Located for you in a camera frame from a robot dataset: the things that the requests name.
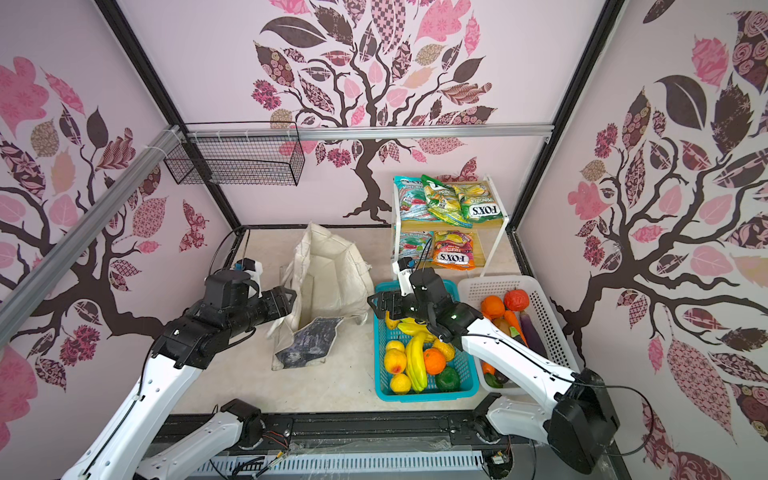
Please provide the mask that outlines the yellow pear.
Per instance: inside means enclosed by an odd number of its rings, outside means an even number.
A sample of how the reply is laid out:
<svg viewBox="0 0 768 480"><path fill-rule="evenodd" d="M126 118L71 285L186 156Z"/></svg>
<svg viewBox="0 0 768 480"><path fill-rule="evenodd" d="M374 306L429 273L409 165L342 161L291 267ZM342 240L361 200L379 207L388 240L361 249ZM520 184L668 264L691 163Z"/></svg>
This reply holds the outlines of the yellow pear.
<svg viewBox="0 0 768 480"><path fill-rule="evenodd" d="M449 343L445 343L441 340L435 340L432 344L432 347L441 352L447 362L453 361L456 356L455 348Z"/></svg>

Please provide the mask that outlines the yellow banana bunch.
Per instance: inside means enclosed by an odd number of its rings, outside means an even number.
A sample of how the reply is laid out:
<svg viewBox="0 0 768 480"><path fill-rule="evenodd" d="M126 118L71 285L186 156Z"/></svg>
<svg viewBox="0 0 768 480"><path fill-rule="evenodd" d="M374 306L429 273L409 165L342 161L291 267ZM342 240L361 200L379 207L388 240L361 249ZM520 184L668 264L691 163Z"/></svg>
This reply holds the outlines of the yellow banana bunch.
<svg viewBox="0 0 768 480"><path fill-rule="evenodd" d="M423 347L426 334L413 336L406 346L407 367L406 374L412 382L412 389L416 393L423 392L428 383L428 374L425 370Z"/></svg>

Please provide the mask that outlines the yellow orange apple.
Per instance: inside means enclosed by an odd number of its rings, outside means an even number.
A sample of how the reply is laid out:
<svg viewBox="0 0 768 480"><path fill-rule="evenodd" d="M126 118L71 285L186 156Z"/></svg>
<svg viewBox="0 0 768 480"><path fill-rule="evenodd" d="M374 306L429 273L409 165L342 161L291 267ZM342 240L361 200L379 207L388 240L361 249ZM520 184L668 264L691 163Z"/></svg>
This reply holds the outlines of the yellow orange apple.
<svg viewBox="0 0 768 480"><path fill-rule="evenodd" d="M385 352L383 362L387 373L402 374L407 367L407 355L403 351L390 349Z"/></svg>

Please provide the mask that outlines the cream canvas grocery bag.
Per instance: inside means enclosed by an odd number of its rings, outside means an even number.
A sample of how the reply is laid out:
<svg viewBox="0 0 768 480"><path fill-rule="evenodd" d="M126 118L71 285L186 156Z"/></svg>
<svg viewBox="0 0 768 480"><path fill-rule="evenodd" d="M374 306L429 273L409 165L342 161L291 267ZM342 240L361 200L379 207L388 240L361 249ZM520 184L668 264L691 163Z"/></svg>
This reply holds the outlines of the cream canvas grocery bag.
<svg viewBox="0 0 768 480"><path fill-rule="evenodd" d="M268 331L274 340L271 369L298 369L326 361L342 323L365 324L374 293L370 266L356 244L317 224L309 225L282 274L296 293L291 312Z"/></svg>

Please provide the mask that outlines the green candy bag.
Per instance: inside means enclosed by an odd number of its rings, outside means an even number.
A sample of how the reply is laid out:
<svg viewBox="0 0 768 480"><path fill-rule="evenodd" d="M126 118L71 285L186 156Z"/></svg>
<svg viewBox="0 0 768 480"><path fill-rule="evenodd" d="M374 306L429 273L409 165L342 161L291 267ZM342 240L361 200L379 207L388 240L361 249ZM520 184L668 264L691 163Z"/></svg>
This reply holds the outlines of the green candy bag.
<svg viewBox="0 0 768 480"><path fill-rule="evenodd" d="M427 202L428 211L441 222L460 228L471 228L461 210L458 195L452 186L427 175L422 175L421 183Z"/></svg>

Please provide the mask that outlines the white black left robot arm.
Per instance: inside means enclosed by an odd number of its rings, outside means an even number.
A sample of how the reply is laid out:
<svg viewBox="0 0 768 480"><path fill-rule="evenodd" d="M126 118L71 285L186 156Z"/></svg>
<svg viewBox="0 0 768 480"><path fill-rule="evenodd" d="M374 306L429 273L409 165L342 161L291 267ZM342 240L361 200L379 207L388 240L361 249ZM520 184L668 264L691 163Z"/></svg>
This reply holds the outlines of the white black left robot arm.
<svg viewBox="0 0 768 480"><path fill-rule="evenodd" d="M140 377L66 479L185 479L231 447L263 439L261 411L231 400L202 426L162 452L146 452L185 392L213 359L247 340L256 328L291 314L295 291L263 291L249 271L220 270L205 280L202 299L166 324L147 353Z"/></svg>

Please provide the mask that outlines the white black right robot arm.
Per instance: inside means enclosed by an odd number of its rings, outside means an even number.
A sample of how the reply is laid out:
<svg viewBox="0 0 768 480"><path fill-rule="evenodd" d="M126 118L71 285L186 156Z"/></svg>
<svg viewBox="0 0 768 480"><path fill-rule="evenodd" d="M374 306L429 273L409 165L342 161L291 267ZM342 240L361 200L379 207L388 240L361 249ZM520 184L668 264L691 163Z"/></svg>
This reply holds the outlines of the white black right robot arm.
<svg viewBox="0 0 768 480"><path fill-rule="evenodd" d="M398 286L370 295L367 303L380 319L422 321L439 339L496 367L530 399L500 395L483 413L485 421L501 436L547 444L564 464L590 474L620 426L607 385L592 370L575 369L562 333L554 332L546 355L540 355L485 318L479 299L467 290L490 281L465 279L451 294L444 280L426 268L402 276Z"/></svg>

